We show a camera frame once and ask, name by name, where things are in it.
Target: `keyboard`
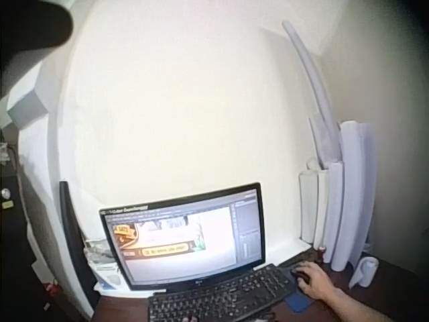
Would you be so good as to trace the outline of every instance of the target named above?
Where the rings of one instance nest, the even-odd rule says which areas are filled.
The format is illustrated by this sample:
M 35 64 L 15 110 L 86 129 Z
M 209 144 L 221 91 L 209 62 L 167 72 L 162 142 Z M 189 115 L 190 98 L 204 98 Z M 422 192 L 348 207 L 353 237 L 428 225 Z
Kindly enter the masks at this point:
M 242 321 L 294 291 L 293 283 L 270 264 L 207 287 L 155 294 L 149 298 L 148 321 L 182 322 L 191 316 L 200 322 Z

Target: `mouse pad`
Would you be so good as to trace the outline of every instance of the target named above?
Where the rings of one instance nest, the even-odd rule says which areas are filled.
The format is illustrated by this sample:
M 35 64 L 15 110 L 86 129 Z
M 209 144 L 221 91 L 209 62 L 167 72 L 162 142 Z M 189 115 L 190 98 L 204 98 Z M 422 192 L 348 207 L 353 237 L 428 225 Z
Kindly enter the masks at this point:
M 311 297 L 306 296 L 303 292 L 301 292 L 297 280 L 290 274 L 290 271 L 293 270 L 297 265 L 292 265 L 286 268 L 282 268 L 283 274 L 296 286 L 295 292 L 286 297 L 284 300 L 288 304 L 288 306 L 295 313 L 299 313 L 304 311 L 307 307 L 309 307 L 314 300 Z

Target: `desk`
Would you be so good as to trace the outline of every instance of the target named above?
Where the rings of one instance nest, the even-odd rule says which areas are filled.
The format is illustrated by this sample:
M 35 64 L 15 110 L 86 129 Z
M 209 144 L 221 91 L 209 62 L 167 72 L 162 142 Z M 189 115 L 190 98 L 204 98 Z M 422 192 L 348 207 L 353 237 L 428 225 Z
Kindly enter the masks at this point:
M 377 309 L 395 321 L 429 321 L 422 319 L 422 311 L 429 310 L 428 297 L 424 298 L 417 276 L 387 262 L 380 261 L 379 270 L 369 288 L 355 286 L 347 289 L 353 273 L 351 266 L 343 272 L 325 267 L 335 286 L 354 299 Z M 287 304 L 280 303 L 272 311 L 278 321 L 339 321 L 323 302 L 316 301 L 303 313 L 293 313 Z M 92 322 L 145 322 L 147 299 L 120 299 L 101 297 Z

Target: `paper roll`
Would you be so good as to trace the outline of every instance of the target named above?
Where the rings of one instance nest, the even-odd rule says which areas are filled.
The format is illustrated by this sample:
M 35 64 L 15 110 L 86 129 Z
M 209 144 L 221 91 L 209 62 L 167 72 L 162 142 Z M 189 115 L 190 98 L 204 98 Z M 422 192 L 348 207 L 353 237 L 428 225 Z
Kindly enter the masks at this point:
M 364 257 L 357 264 L 355 273 L 350 279 L 349 288 L 357 283 L 362 287 L 368 287 L 373 281 L 374 275 L 378 269 L 378 259 L 374 257 Z

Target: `black panel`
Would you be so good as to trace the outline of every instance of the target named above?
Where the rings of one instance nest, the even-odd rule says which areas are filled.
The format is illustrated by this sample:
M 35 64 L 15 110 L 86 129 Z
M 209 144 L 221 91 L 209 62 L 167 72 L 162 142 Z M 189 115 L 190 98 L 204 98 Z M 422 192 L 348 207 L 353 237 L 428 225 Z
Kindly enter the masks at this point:
M 93 309 L 95 309 L 100 299 L 100 294 L 93 289 L 97 280 L 83 253 L 84 244 L 80 234 L 79 224 L 74 214 L 72 199 L 70 198 L 70 191 L 68 190 L 68 183 L 66 181 L 60 181 L 60 202 L 62 225 L 74 270 L 76 271 L 79 283 L 89 303 Z

